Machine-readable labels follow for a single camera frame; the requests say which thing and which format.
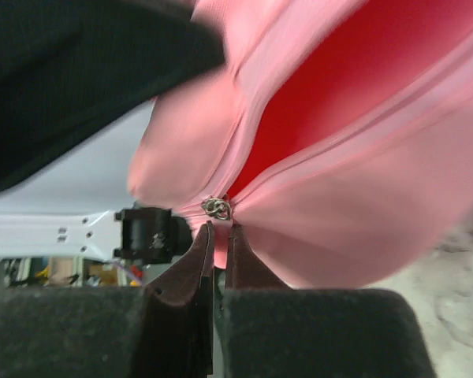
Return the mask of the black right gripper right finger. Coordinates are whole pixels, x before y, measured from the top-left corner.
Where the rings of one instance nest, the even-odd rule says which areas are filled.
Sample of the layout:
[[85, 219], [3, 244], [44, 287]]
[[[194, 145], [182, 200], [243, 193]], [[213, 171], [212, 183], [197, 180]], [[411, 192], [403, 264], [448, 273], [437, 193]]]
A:
[[240, 224], [231, 228], [225, 268], [225, 289], [290, 290], [253, 252]]

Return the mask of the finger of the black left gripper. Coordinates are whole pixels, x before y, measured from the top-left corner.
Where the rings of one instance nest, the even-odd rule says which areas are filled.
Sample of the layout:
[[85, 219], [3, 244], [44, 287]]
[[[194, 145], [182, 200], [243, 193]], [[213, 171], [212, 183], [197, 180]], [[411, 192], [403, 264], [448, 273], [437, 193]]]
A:
[[224, 60], [174, 2], [0, 1], [0, 193]]

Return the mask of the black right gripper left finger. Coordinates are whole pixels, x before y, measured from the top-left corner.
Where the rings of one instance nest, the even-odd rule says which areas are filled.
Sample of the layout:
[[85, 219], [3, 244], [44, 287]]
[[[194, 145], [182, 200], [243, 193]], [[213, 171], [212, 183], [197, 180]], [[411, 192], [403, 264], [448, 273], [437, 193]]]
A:
[[143, 329], [134, 377], [207, 377], [213, 373], [214, 226], [144, 290]]

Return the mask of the pink student backpack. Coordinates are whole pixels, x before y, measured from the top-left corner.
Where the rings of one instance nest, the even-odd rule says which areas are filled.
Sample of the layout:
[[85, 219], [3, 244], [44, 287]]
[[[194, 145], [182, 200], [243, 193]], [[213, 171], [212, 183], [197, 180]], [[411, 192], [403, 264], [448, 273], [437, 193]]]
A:
[[128, 190], [361, 287], [473, 206], [473, 1], [198, 1], [226, 64], [156, 100]]

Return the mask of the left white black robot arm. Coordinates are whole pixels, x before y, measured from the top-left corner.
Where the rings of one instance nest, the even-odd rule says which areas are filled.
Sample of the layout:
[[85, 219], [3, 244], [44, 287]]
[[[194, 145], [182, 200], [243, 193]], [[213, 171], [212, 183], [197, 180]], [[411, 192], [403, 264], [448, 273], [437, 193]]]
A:
[[[0, 194], [111, 122], [220, 66], [222, 39], [179, 1], [0, 1]], [[0, 258], [169, 259], [135, 224], [163, 210], [0, 214]]]

